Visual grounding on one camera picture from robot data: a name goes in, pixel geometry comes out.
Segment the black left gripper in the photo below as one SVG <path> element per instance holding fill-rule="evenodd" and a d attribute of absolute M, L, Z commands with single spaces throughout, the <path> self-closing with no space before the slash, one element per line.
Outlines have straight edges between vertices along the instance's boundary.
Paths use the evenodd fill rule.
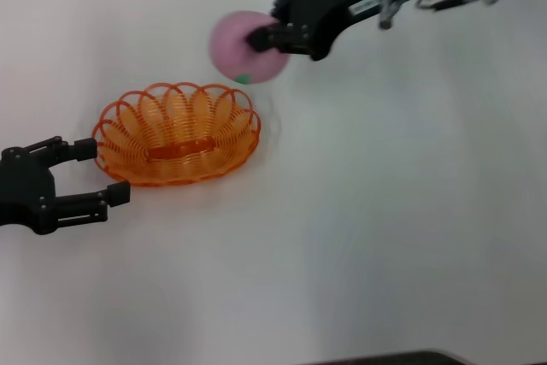
<path fill-rule="evenodd" d="M 108 208 L 130 202 L 128 181 L 106 189 L 56 198 L 55 179 L 45 165 L 86 161 L 97 157 L 94 138 L 73 144 L 60 136 L 36 144 L 5 149 L 1 155 L 1 225 L 22 225 L 37 235 L 58 227 L 73 227 L 108 220 Z"/>

